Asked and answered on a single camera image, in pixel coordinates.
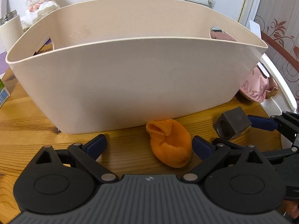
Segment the orange sock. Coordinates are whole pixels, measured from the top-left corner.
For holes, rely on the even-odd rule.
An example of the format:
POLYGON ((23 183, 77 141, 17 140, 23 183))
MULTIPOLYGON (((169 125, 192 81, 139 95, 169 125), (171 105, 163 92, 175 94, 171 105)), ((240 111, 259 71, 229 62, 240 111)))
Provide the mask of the orange sock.
POLYGON ((186 166, 192 157, 192 137, 174 119, 150 121, 146 124, 153 154, 173 168, 186 166))

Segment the green drink carton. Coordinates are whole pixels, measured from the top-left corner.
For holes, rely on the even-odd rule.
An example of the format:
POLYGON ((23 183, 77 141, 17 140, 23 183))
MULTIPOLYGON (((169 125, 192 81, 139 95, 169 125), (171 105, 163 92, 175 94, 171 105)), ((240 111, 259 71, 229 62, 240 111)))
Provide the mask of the green drink carton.
POLYGON ((4 83, 0 80, 0 107, 8 100, 10 93, 5 87, 4 83))

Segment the dark grey cube box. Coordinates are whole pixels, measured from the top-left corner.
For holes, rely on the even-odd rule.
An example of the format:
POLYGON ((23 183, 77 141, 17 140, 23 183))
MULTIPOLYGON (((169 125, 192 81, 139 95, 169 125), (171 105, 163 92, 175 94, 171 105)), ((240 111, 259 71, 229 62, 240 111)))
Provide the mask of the dark grey cube box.
POLYGON ((251 127, 251 121, 241 107, 221 114, 213 125, 218 137, 223 140, 233 140, 251 127))

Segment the pink satin pouch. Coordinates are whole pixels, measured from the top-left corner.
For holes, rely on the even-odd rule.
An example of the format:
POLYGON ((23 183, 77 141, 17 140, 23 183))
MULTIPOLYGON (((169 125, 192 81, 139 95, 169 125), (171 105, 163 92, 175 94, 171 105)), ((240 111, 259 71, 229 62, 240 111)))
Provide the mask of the pink satin pouch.
POLYGON ((270 76, 267 77, 261 70, 261 67, 256 66, 239 91, 247 99, 262 103, 265 99, 275 95, 277 90, 278 85, 276 81, 270 76))

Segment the beige plastic storage bin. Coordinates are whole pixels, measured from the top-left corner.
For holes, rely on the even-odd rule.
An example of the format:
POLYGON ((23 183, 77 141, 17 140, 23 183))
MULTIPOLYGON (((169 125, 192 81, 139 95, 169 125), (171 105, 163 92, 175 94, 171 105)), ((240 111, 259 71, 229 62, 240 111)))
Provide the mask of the beige plastic storage bin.
POLYGON ((246 27, 178 0, 94 0, 53 11, 6 56, 62 132, 178 118, 230 101, 267 49, 246 27))

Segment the purple white board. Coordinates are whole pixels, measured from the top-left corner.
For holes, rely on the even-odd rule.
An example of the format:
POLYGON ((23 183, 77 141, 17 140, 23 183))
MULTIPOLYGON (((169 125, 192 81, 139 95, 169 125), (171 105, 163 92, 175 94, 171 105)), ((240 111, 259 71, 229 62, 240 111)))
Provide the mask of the purple white board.
POLYGON ((7 15, 7 2, 8 0, 0 0, 0 16, 4 17, 7 15))

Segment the cream thermos bottle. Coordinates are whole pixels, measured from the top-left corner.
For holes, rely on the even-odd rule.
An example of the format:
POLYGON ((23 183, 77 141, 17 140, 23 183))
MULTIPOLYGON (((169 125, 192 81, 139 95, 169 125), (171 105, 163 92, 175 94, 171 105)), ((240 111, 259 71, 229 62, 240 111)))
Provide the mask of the cream thermos bottle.
POLYGON ((17 10, 13 10, 1 18, 1 39, 7 53, 22 34, 23 28, 17 10))

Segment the white phone stand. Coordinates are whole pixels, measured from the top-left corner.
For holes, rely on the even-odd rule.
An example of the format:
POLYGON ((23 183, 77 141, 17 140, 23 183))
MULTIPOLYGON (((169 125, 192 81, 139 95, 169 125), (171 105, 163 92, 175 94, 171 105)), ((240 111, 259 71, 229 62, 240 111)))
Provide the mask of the white phone stand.
POLYGON ((249 21, 249 29, 257 37, 261 38, 261 28, 260 25, 252 20, 249 21))

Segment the white plush lamb toy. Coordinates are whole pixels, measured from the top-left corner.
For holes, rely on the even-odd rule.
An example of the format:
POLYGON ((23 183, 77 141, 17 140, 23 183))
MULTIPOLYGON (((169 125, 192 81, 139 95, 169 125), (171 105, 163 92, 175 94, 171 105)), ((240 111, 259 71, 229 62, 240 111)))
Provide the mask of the white plush lamb toy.
POLYGON ((26 0, 26 12, 21 17, 23 29, 33 26, 46 15, 59 9, 60 6, 55 0, 26 0))

